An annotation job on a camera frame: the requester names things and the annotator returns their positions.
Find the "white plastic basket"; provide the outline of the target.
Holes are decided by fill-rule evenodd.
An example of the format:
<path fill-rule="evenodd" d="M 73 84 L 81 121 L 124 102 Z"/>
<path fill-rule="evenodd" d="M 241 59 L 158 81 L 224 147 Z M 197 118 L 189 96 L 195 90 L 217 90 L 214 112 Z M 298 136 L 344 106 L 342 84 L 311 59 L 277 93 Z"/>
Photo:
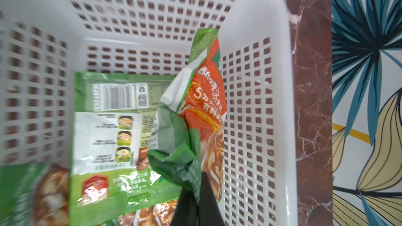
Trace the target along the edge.
<path fill-rule="evenodd" d="M 297 225 L 284 0 L 1 0 L 1 164 L 70 167 L 74 72 L 178 74 L 201 28 L 219 32 L 227 95 L 225 223 Z"/>

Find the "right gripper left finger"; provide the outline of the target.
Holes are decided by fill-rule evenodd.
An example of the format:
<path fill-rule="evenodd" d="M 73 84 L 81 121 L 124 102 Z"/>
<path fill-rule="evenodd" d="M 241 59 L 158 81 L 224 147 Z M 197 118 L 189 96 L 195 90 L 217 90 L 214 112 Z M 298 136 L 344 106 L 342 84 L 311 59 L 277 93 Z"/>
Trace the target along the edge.
<path fill-rule="evenodd" d="M 182 189 L 170 226 L 197 226 L 198 211 L 191 191 Z"/>

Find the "green packet with barcode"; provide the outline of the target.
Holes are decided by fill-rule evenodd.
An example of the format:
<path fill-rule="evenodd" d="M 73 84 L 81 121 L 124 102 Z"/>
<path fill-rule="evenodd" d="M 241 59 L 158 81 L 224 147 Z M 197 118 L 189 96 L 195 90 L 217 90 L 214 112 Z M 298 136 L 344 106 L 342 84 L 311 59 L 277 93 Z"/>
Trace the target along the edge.
<path fill-rule="evenodd" d="M 150 166 L 149 139 L 171 75 L 76 72 L 72 226 L 168 226 L 180 188 Z"/>

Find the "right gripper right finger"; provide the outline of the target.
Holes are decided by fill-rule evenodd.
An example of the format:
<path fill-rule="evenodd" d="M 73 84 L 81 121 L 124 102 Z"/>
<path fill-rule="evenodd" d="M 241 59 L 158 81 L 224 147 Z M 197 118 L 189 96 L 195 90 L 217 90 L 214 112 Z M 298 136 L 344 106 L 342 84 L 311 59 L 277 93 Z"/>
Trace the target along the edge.
<path fill-rule="evenodd" d="M 207 173 L 202 173 L 201 197 L 198 205 L 200 226 L 225 226 Z"/>

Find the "green red packet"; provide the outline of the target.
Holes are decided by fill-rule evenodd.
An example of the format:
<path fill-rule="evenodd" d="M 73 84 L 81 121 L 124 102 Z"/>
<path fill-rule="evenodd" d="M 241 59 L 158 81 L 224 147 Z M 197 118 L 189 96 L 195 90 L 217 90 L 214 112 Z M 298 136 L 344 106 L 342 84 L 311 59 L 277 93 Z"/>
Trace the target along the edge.
<path fill-rule="evenodd" d="M 70 171 L 52 163 L 1 167 L 2 226 L 67 226 Z"/>

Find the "green orange packet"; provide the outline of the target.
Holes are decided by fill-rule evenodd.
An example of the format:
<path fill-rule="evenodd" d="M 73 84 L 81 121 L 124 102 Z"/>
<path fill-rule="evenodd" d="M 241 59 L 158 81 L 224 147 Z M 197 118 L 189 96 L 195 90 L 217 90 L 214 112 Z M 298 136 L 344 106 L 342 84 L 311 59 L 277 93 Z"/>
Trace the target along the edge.
<path fill-rule="evenodd" d="M 199 29 L 188 65 L 163 93 L 147 157 L 154 171 L 201 198 L 206 173 L 217 201 L 222 198 L 227 101 L 220 68 L 218 30 Z"/>

